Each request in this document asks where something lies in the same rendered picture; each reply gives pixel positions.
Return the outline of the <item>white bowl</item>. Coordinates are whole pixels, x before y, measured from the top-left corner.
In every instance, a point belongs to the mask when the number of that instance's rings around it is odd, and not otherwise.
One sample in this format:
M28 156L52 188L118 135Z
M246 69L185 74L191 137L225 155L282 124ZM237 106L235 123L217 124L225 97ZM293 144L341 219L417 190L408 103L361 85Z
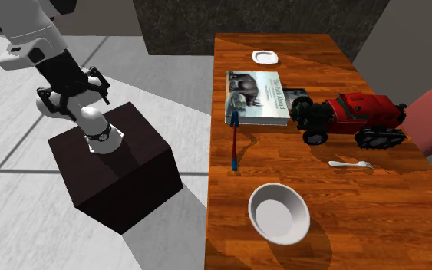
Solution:
M256 188L249 197L248 214L261 237L276 245L302 241L311 223L304 199L281 183L266 183Z

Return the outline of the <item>dark grey flat tablet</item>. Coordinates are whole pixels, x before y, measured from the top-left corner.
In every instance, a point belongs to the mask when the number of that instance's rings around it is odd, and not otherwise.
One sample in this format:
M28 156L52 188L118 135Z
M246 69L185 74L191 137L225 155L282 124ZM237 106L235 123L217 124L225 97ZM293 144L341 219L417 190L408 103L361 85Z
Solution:
M304 88L284 88L284 95L290 103L300 97L307 97L308 93Z

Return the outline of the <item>red toy tractor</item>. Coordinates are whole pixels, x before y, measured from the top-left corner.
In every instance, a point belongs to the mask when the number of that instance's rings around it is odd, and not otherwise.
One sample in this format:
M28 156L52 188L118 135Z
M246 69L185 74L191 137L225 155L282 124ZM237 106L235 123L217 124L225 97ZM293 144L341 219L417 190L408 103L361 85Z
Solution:
M291 102L290 117L309 146L326 143L330 134L353 135L362 149L386 150L407 139L399 128L406 104L394 104L385 95L353 92L318 104L308 95Z

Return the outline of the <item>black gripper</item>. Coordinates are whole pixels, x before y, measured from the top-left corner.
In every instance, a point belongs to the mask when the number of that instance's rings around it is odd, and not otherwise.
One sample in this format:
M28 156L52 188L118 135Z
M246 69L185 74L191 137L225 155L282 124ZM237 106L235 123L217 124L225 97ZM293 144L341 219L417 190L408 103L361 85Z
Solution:
M51 86L37 89L38 97L50 113L66 115L76 121L77 118L68 109L68 100L69 97L84 93L87 90L87 83L89 90L99 93L104 102L110 105L107 99L110 84L105 77L96 67L90 67L84 73L68 49L53 58L40 62L35 67ZM50 100L53 91L61 94L57 104L53 104Z

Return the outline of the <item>small white plate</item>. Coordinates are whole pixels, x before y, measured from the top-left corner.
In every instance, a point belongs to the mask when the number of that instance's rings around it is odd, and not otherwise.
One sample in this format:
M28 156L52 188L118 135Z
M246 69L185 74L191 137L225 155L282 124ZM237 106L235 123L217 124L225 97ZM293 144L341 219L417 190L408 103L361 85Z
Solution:
M252 60L257 64L277 64L279 57L274 51L254 51Z

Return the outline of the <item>wooden table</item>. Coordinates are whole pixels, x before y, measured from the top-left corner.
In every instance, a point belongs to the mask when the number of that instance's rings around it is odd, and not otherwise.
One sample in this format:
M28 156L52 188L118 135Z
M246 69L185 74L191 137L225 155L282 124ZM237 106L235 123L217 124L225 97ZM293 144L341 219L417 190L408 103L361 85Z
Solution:
M274 51L282 84L305 88L315 102L371 90L328 35L216 34L204 270L432 270L432 166L414 143L363 150L335 134L310 147L294 123L242 126L232 170L225 74L258 70L258 50ZM275 245L253 228L248 201L264 183L305 200L311 226L300 243Z

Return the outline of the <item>red and blue pen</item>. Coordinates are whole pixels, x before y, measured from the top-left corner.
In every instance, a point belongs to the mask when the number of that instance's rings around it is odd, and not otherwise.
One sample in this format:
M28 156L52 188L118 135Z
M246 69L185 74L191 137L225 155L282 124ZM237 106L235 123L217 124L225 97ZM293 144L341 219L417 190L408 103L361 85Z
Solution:
M232 137L232 170L237 171L238 161L237 161L237 128L239 127L239 112L234 110L231 116L230 127L233 128Z

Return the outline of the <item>book with animal cover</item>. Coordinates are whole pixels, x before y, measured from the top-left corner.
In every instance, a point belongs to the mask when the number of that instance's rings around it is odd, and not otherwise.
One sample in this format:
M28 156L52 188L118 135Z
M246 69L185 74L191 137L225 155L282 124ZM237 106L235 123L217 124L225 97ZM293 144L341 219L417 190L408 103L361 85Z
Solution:
M277 71L226 72L225 123L234 111L239 124L286 126L289 109Z

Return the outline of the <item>dark robot stand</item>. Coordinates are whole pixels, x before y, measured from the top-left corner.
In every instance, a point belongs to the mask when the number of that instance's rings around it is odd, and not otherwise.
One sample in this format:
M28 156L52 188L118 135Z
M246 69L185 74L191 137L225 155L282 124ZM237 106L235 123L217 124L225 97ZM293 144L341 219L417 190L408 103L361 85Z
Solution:
M132 103L104 116L124 133L113 153L91 153L78 127L48 144L74 207L124 234L183 184L170 145Z

